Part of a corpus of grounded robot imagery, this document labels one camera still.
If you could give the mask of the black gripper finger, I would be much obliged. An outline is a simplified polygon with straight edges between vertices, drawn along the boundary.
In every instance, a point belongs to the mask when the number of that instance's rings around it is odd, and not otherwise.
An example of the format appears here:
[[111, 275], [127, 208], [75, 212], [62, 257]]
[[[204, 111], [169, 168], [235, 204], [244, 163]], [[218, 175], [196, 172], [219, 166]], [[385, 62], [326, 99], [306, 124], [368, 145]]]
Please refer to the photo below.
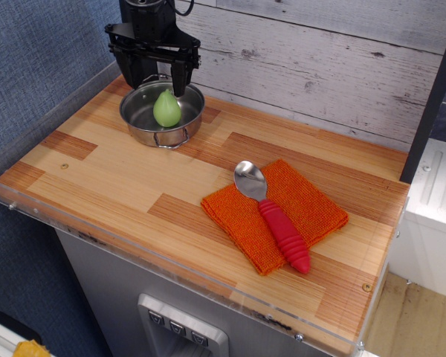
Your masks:
[[191, 81], [192, 68], [187, 62], [177, 61], [171, 64], [173, 93], [176, 97], [184, 95]]
[[119, 50], [114, 52], [114, 56], [126, 83], [133, 89], [158, 79], [156, 61]]

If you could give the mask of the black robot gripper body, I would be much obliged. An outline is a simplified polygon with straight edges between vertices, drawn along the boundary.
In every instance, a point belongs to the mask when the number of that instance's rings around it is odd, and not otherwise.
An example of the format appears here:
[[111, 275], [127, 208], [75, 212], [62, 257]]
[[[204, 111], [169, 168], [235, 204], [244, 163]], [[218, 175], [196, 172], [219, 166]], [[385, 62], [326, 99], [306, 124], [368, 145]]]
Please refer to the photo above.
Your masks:
[[138, 60], [150, 60], [197, 69], [200, 41], [177, 26], [178, 16], [188, 16], [194, 2], [184, 12], [174, 1], [121, 1], [122, 22], [105, 26], [109, 50], [121, 67]]

